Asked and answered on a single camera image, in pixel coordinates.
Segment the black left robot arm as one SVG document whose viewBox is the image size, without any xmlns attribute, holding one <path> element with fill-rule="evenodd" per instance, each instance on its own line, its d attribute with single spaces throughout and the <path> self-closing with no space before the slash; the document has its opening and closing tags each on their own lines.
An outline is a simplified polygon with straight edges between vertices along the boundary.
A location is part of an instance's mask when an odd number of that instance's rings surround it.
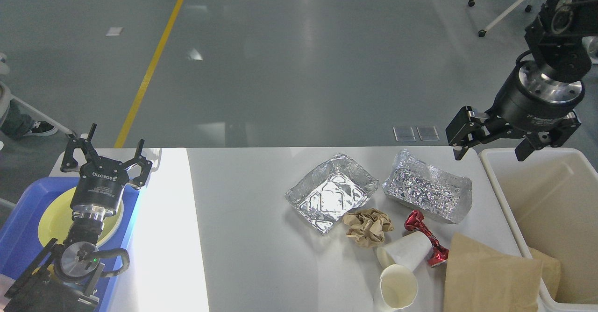
<svg viewBox="0 0 598 312">
<path fill-rule="evenodd" d="M 100 303 L 98 281 L 130 266 L 125 248 L 101 250 L 98 242 L 106 219 L 119 212 L 126 186 L 138 190 L 147 184 L 152 161 L 143 156 L 144 139 L 125 162 L 99 155 L 92 144 L 95 129 L 93 123 L 86 138 L 72 137 L 61 162 L 62 172 L 79 175 L 67 236 L 62 242 L 51 238 L 9 286 L 6 312 L 92 312 Z"/>
</svg>

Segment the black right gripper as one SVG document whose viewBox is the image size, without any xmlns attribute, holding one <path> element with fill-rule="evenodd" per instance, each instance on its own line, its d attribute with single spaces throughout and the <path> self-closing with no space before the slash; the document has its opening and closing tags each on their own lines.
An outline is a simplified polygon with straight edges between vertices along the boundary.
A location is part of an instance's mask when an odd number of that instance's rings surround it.
<svg viewBox="0 0 598 312">
<path fill-rule="evenodd" d="M 584 95 L 581 81 L 553 80 L 538 69 L 535 61 L 522 61 L 500 88 L 492 113 L 477 112 L 470 106 L 457 112 L 446 127 L 448 145 L 453 148 L 455 160 L 460 161 L 479 144 L 523 138 L 514 152 L 518 161 L 525 161 L 534 151 L 561 147 L 581 127 L 572 110 Z"/>
</svg>

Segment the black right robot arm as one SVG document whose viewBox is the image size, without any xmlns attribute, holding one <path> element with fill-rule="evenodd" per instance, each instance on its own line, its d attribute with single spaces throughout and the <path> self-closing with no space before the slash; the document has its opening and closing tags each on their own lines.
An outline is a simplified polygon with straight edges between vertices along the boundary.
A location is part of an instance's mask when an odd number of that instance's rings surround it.
<svg viewBox="0 0 598 312">
<path fill-rule="evenodd" d="M 582 79 L 591 69 L 583 38 L 597 35 L 597 0 L 547 0 L 525 29 L 528 50 L 515 61 L 483 113 L 462 107 L 446 127 L 456 160 L 499 138 L 521 138 L 515 156 L 566 143 L 581 123 L 575 107 L 585 95 Z"/>
</svg>

